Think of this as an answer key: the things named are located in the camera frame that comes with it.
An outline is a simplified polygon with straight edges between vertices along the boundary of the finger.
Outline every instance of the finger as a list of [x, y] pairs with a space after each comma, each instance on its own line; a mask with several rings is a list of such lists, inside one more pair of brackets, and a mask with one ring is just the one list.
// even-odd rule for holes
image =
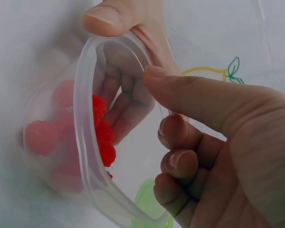
[[284, 97], [260, 86], [169, 75], [160, 67], [146, 67], [145, 83], [154, 98], [167, 109], [202, 122], [227, 138], [251, 118], [272, 109], [268, 101]]
[[143, 2], [104, 0], [85, 13], [83, 26], [88, 32], [100, 36], [120, 36], [145, 19], [148, 11]]
[[172, 114], [161, 121], [158, 137], [168, 149], [195, 150], [203, 133], [184, 121], [179, 114]]
[[186, 150], [169, 152], [162, 160], [161, 170], [175, 178], [190, 197], [196, 201], [200, 200], [209, 170], [198, 167], [195, 152]]
[[118, 68], [107, 63], [101, 97], [109, 107], [114, 100], [121, 85], [121, 72]]
[[178, 114], [164, 118], [158, 137], [169, 149], [188, 149], [196, 152], [199, 165], [211, 170], [224, 141], [202, 133]]
[[185, 191], [197, 202], [200, 200], [209, 170], [199, 167], [192, 181], [185, 187]]
[[189, 197], [179, 183], [168, 174], [155, 179], [154, 195], [157, 201], [183, 228], [189, 228], [196, 202]]
[[198, 166], [197, 155], [190, 150], [170, 151], [161, 161], [161, 171], [178, 179], [181, 186], [192, 181]]
[[105, 116], [105, 120], [115, 133], [114, 144], [117, 145], [130, 131], [136, 127], [154, 107], [154, 102], [145, 105], [133, 101], [128, 93], [121, 93], [112, 109]]

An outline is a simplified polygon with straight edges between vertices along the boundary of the red fuzzy ball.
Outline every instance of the red fuzzy ball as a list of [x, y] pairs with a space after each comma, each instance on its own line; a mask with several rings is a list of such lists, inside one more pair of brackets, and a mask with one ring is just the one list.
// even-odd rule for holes
[[95, 129], [97, 141], [99, 143], [111, 143], [113, 142], [115, 135], [109, 124], [105, 120], [101, 120], [99, 125]]
[[100, 156], [105, 167], [110, 167], [116, 158], [115, 148], [108, 143], [101, 143], [99, 146]]
[[105, 100], [97, 95], [93, 95], [92, 99], [94, 126], [97, 127], [106, 113], [106, 104]]
[[60, 128], [61, 132], [74, 130], [74, 115], [72, 112], [63, 110], [56, 115], [55, 123]]
[[109, 177], [112, 179], [113, 178], [113, 176], [107, 171], [107, 173], [108, 173], [108, 175], [109, 175]]
[[69, 108], [73, 106], [74, 80], [66, 80], [59, 84], [54, 91], [54, 101], [58, 106]]
[[59, 128], [50, 121], [37, 120], [25, 129], [26, 144], [37, 155], [48, 156], [58, 144], [59, 136]]

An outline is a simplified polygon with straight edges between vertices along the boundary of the red pom pom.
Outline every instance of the red pom pom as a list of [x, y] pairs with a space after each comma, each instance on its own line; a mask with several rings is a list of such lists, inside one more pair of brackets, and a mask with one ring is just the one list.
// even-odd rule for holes
[[68, 130], [75, 131], [74, 115], [67, 110], [63, 110], [56, 115], [55, 123], [60, 128], [61, 132]]
[[75, 129], [64, 130], [59, 139], [62, 143], [76, 143]]
[[79, 161], [78, 147], [76, 141], [66, 144], [66, 156], [73, 161]]
[[105, 167], [110, 167], [116, 158], [116, 150], [107, 143], [101, 143], [99, 146], [100, 156]]
[[79, 162], [73, 162], [53, 169], [51, 179], [64, 191], [81, 193], [84, 189]]
[[26, 143], [37, 155], [48, 156], [58, 144], [59, 136], [59, 128], [50, 121], [34, 121], [25, 130]]
[[115, 138], [113, 130], [105, 120], [100, 121], [99, 125], [95, 129], [95, 132], [97, 141], [100, 143], [111, 143]]
[[63, 108], [73, 106], [74, 80], [66, 80], [59, 84], [54, 91], [54, 101]]
[[106, 104], [105, 100], [97, 95], [93, 95], [92, 99], [93, 99], [94, 126], [97, 127], [106, 113]]
[[113, 176], [107, 171], [107, 173], [108, 173], [108, 175], [109, 175], [109, 177], [112, 179], [113, 178]]

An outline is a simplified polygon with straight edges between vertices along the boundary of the skin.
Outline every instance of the skin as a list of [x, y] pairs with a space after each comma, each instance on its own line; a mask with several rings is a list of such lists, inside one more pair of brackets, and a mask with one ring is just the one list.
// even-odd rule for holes
[[[99, 11], [104, 6], [119, 16]], [[202, 133], [179, 114], [161, 122], [159, 139], [171, 151], [162, 160], [154, 194], [176, 221], [184, 228], [285, 228], [285, 95], [173, 76], [179, 70], [166, 43], [160, 0], [105, 0], [84, 15], [83, 25], [103, 36], [132, 31], [156, 65], [143, 78], [151, 95], [227, 138]], [[126, 110], [131, 103], [123, 104]], [[131, 119], [120, 139], [135, 127]]]

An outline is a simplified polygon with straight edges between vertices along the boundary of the fingernail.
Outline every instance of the fingernail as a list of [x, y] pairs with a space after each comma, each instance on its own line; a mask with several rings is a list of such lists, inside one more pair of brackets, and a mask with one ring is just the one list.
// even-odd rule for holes
[[182, 157], [182, 155], [184, 155], [185, 153], [188, 153], [188, 152], [189, 151], [181, 151], [181, 152], [177, 152], [177, 153], [172, 154], [169, 158], [169, 164], [170, 164], [171, 168], [176, 170], [180, 158]]
[[158, 77], [158, 78], [164, 78], [166, 76], [170, 76], [171, 73], [164, 69], [164, 68], [161, 68], [159, 66], [149, 66], [146, 68], [146, 72], [147, 74], [149, 74], [150, 76], [152, 77]]
[[164, 118], [164, 119], [161, 121], [160, 127], [159, 127], [159, 129], [158, 129], [158, 132], [159, 132], [159, 134], [160, 134], [161, 136], [164, 136], [163, 127], [164, 127], [164, 125], [165, 125], [166, 119], [167, 119], [167, 118]]
[[121, 20], [120, 14], [111, 7], [92, 8], [85, 14], [111, 25], [115, 25]]

